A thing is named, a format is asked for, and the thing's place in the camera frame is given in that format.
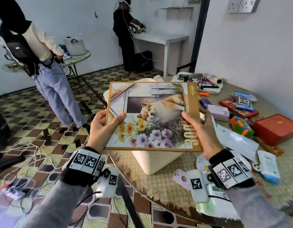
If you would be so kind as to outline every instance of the patterned floor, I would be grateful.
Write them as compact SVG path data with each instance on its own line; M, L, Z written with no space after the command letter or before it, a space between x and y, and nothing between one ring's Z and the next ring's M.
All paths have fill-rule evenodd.
M161 71L153 70L152 72L139 74L138 77L130 77L125 74L123 67L119 66L86 75L85 79L96 91L103 94L109 88L111 81L134 81L146 77L152 78L156 75L162 76L162 74ZM75 81L70 80L70 85L74 84ZM101 101L87 87L82 91L78 86L74 86L72 90L76 100L86 103L93 114L104 108ZM56 115L36 88L0 97L0 113L4 115L12 130L12 138L6 150L11 149L12 145L21 138L31 138L33 144L40 147L41 152L49 156L54 165L58 167L61 167L72 152L76 150L75 140L80 140L83 146L89 138L86 127L79 130L75 128L75 125L69 128L61 127ZM88 111L84 107L82 107L82 114L88 115ZM43 135L44 129L48 129L51 135L50 141L46 141ZM19 155L21 152L21 150L13 149L7 154ZM27 148L24 152L32 154L34 151L32 148ZM2 160L7 160L11 157L14 156L5 156ZM49 160L39 161L36 164L30 161L23 167L21 167L22 165L23 163L17 164L1 173L0 189L4 183L17 179L19 181L18 185L22 185L25 188L40 188L35 192L38 198L32 202L30 197L26 197L21 201L20 205L19 201L13 201L0 193L0 227L20 228L26 219L22 210L28 210L31 205L32 207L38 205L51 190L61 172L61 169L54 169ZM165 211L141 197L126 180L124 180L124 183L145 228L209 227L203 224L196 224ZM95 191L96 186L94 184L90 187L82 198ZM118 192L114 199L99 199L96 202L94 200L94 196L91 196L76 209L72 218L72 223L75 224L72 227L78 223L76 227L83 228L113 228L125 227L126 225L129 228L134 228L132 219L128 215L124 201ZM76 222L82 216L83 219L80 222Z

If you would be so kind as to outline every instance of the gray sleeve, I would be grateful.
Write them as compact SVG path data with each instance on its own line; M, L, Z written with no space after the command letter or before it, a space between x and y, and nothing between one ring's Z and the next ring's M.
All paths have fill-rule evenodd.
M225 193L239 214L245 228L292 228L291 220L273 207L257 186L231 188Z
M66 228L86 187L57 181L44 200L27 216L25 228Z

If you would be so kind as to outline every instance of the woven table mat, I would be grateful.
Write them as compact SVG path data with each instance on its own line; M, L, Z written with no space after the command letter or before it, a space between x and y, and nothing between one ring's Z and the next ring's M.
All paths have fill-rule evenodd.
M245 89L224 83L224 87L218 95L211 95L208 99L213 105L219 105L218 101L230 97L235 91L248 92ZM253 103L256 110L264 117L280 113L274 106L259 98ZM278 169L281 175L280 184L272 185L259 179L273 196L271 203L285 212L293 210L293 138L278 145L285 153L277 157ZM138 191L160 200L163 204L172 203L176 208L182 208L190 214L189 206L195 207L190 191L183 188L173 180L176 169L189 171L196 169L196 156L193 153L184 153L172 163L153 175L146 175L133 156L131 151L110 151L110 155L118 169L133 182Z

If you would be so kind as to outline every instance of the orange and white cat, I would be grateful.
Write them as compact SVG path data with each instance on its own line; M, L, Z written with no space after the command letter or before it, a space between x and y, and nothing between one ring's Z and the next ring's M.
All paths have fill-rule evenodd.
M142 109L137 118L147 122L169 122L181 117L185 111L183 96L175 94L154 103L142 103Z

